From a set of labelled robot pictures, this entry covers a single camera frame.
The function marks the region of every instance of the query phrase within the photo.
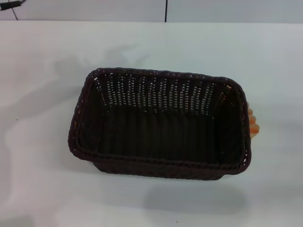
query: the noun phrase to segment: orange object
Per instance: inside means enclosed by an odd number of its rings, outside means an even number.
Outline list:
[[[255,137],[260,130],[260,127],[256,124],[256,117],[252,115],[252,109],[248,109],[248,115],[250,118],[250,138],[252,139],[253,137]]]

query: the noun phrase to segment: rectangular basket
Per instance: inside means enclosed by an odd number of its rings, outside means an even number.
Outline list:
[[[251,159],[245,94],[223,77],[97,69],[86,78],[68,144],[106,173],[200,180],[239,174]]]

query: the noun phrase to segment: wicker basket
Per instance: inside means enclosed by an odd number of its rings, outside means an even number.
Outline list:
[[[106,173],[217,180],[250,164],[248,106],[227,78],[97,69],[86,78],[68,143]]]

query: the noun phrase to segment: basket rim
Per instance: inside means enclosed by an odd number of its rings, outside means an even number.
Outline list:
[[[241,120],[241,131],[242,131],[242,154],[237,163],[234,164],[207,164],[207,163],[199,163],[193,161],[170,161],[165,159],[153,159],[153,158],[144,158],[144,157],[128,157],[122,155],[104,155],[98,152],[89,151],[82,149],[77,143],[78,134],[75,133],[76,126],[74,125],[75,119],[78,119],[78,122],[82,121],[82,114],[79,111],[85,110],[84,100],[89,97],[91,88],[96,78],[105,75],[104,79],[107,79],[107,75],[115,72],[120,73],[125,76],[126,74],[129,76],[141,76],[141,77],[162,77],[164,79],[185,79],[185,80],[199,80],[204,82],[213,82],[213,83],[224,83],[230,87],[232,87],[235,91],[239,104],[242,104],[242,108],[240,110],[240,120]],[[239,174],[245,171],[250,165],[251,160],[251,149],[250,149],[250,129],[249,129],[249,118],[248,118],[248,105],[246,102],[245,94],[241,88],[241,86],[236,83],[234,80],[226,78],[226,77],[212,77],[204,74],[197,73],[186,73],[186,72],[172,72],[172,71],[161,71],[161,70],[142,70],[142,69],[131,69],[131,68],[98,68],[92,71],[87,77],[85,84],[82,88],[81,95],[79,96],[75,112],[71,121],[71,127],[69,130],[68,137],[68,145],[72,154],[80,159],[84,159],[91,162],[102,163],[106,161],[111,162],[120,162],[123,160],[124,162],[129,162],[132,164],[144,163],[145,165],[157,165],[157,166],[175,166],[175,167],[187,167],[187,168],[200,168],[204,170],[216,170],[220,171],[223,174]]]

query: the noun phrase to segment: dark brown basket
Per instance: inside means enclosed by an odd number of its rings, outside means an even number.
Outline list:
[[[217,180],[250,164],[247,102],[223,77],[97,69],[86,78],[68,144],[107,173]]]

